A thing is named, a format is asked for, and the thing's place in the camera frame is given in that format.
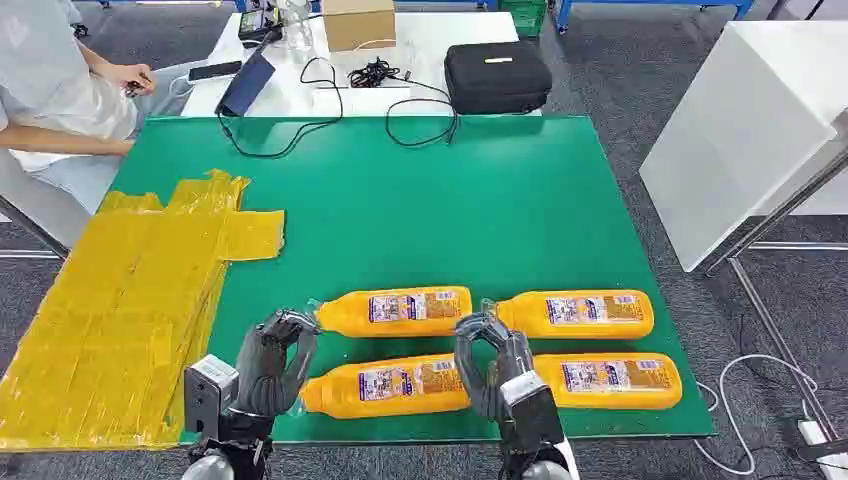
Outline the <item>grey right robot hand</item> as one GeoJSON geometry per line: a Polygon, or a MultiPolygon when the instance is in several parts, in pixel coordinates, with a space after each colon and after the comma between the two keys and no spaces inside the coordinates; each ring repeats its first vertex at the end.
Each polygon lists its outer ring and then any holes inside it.
{"type": "Polygon", "coordinates": [[[457,322],[454,338],[454,363],[471,408],[488,420],[509,417],[500,387],[533,369],[526,337],[510,330],[493,314],[476,312],[457,322]],[[495,350],[493,374],[483,376],[477,369],[472,355],[472,344],[477,340],[484,340],[495,350]]]}

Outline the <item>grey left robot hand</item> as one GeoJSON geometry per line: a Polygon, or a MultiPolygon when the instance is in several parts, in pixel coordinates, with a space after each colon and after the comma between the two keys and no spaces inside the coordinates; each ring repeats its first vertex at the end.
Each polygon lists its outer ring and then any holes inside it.
{"type": "Polygon", "coordinates": [[[248,329],[236,360],[234,411],[276,417],[289,410],[304,385],[320,334],[308,313],[278,309],[248,329]]]}

